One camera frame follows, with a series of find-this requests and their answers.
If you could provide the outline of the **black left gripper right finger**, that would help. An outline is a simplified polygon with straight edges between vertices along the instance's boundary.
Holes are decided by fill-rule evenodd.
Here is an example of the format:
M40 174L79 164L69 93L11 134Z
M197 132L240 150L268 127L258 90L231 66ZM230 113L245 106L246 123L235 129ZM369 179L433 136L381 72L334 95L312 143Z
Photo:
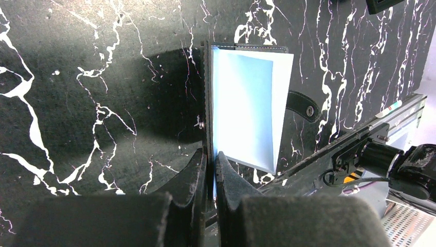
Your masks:
M221 246L389 246L376 212L355 197L265 196L224 153L215 159Z

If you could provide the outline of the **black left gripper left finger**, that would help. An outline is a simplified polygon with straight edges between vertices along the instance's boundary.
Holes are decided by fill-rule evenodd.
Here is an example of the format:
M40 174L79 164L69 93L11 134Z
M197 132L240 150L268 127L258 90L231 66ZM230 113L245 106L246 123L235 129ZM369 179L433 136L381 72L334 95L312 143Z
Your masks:
M14 246L202 246L207 153L149 195L73 196L39 201Z

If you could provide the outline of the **black leather card holder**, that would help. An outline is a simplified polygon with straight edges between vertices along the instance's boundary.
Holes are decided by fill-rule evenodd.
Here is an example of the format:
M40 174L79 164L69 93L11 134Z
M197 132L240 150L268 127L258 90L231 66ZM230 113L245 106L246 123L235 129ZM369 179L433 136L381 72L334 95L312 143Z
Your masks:
M289 88L294 55L286 46L204 41L202 63L207 186L214 199L220 152L276 174L285 112L314 123L321 110L313 99Z

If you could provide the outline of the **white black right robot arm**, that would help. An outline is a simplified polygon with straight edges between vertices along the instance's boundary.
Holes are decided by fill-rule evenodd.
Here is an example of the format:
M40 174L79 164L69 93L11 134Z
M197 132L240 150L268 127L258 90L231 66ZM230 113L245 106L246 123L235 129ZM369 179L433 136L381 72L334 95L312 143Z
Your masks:
M326 186L344 189L386 182L389 194L414 208L435 215L435 145L408 151L368 138L335 152L333 167L322 173Z

